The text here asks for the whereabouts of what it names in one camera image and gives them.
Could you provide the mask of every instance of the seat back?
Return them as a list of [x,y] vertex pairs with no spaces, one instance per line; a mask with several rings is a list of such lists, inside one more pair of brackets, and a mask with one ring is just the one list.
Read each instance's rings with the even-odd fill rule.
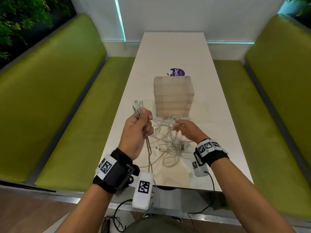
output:
[[79,15],[0,72],[0,180],[27,179],[105,54]]
[[311,166],[311,31],[275,15],[245,58]]

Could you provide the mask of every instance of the green cushion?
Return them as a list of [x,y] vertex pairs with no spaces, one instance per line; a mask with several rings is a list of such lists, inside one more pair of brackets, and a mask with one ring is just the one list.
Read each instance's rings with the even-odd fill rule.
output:
[[35,184],[86,191],[94,178],[134,58],[111,57],[84,98]]
[[0,179],[20,182],[64,122],[106,50],[80,15],[0,75]]
[[283,214],[311,219],[311,190],[240,61],[214,61],[255,186]]
[[246,59],[311,166],[311,31],[288,16],[276,15]]

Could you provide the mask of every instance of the white table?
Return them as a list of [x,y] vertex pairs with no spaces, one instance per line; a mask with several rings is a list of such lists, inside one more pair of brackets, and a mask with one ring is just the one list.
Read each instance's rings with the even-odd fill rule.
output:
[[[253,182],[203,33],[144,33],[101,160],[118,146],[124,122],[133,114],[134,100],[143,101],[155,115],[154,77],[167,76],[166,73],[172,68],[182,69],[185,75],[191,77],[195,96],[190,120],[218,141],[229,152],[230,160]],[[188,150],[194,151],[195,144],[191,143],[191,146]],[[151,160],[155,160],[153,155],[159,155],[159,152],[155,148],[152,151]],[[146,166],[147,157],[145,144],[134,163]],[[213,190],[209,176],[194,175],[190,159],[181,159],[171,168],[163,167],[160,160],[153,167],[157,185]],[[210,168],[209,172],[215,190],[221,191]]]

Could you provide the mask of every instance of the left hand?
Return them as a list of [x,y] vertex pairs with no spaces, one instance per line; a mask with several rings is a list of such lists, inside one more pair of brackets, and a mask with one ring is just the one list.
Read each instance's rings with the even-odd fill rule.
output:
[[143,108],[138,118],[135,114],[125,121],[118,148],[132,160],[142,151],[146,137],[153,134],[151,111]]

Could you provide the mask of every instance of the stacked plastic containers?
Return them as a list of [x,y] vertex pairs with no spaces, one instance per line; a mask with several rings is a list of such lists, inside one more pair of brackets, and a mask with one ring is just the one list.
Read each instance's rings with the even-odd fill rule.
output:
[[190,76],[155,77],[156,116],[165,118],[173,113],[188,117],[194,97]]

